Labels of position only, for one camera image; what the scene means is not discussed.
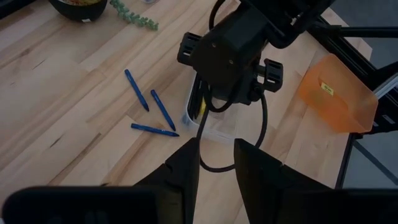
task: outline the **gray floor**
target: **gray floor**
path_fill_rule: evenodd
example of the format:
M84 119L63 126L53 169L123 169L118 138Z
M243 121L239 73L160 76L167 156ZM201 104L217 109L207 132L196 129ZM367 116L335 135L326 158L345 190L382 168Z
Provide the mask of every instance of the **gray floor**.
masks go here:
M349 26L398 26L397 0L336 0L331 8ZM398 61L398 39L365 41L373 48L371 62L377 68ZM381 165L376 166L377 162L371 162L361 151L353 148L343 186L398 188L385 172L387 169L398 177L398 131L365 136L358 142Z

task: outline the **green succulent plant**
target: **green succulent plant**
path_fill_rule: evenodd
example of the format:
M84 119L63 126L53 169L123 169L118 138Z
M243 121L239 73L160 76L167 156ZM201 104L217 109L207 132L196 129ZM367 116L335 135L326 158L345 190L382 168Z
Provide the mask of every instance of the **green succulent plant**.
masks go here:
M130 10L120 0L111 0L109 3L117 10L118 16L126 22L135 24L138 27L147 27L150 30L159 29L158 22L155 23L152 19L141 17L139 14L130 12Z

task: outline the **black bowl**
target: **black bowl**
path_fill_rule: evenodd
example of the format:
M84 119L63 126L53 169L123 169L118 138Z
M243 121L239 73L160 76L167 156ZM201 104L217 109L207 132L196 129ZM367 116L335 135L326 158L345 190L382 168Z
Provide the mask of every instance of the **black bowl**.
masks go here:
M88 6L73 6L59 0L49 1L61 15L78 22L89 22L98 19L108 2L108 0L100 0Z

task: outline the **black bar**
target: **black bar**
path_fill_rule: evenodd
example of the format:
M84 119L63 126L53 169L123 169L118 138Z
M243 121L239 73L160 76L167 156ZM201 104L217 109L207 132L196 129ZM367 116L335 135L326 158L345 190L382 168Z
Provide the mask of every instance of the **black bar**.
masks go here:
M379 68L375 71L374 75L371 75L370 82L379 86L382 85L386 80L395 75L398 72L398 62L391 63L385 67Z
M329 26L324 18L319 17L317 25ZM312 26L308 32L332 54L335 54L370 90L375 90L378 85L370 81L369 76L376 71L361 53L359 53L344 37L328 35L318 26Z
M398 38L398 27L341 27L321 28L324 33L340 37Z
M337 175L337 181L335 189L342 189L344 184L344 179L347 173L347 167L349 162L349 157L351 156L351 151L353 150L353 143L355 141L355 134L349 134L346 149L344 150L343 159L341 161L340 171Z

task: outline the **wooden table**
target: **wooden table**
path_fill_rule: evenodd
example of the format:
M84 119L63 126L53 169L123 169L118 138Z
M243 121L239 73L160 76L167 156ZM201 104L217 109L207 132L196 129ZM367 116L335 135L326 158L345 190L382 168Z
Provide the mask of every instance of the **wooden table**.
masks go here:
M204 34L215 0L124 1L160 21L152 32L128 25L107 6L96 22L79 24L38 0L0 21L0 203L31 185L133 185L157 168L193 134L180 118L192 69L176 61L185 32ZM224 17L238 5L225 4ZM324 13L332 24L344 24ZM371 48L350 40L367 58ZM267 46L263 57L285 66L284 85L266 93L269 124L261 146L282 162L334 187L347 134L335 134L295 91L325 50L308 33L290 47ZM146 112L123 70L130 69L148 101ZM179 138L138 130L137 122L168 128L150 95L156 89L176 123ZM259 103L246 107L237 135L254 142ZM202 140L211 166L233 162L233 147ZM195 223L247 223L234 172L201 170Z

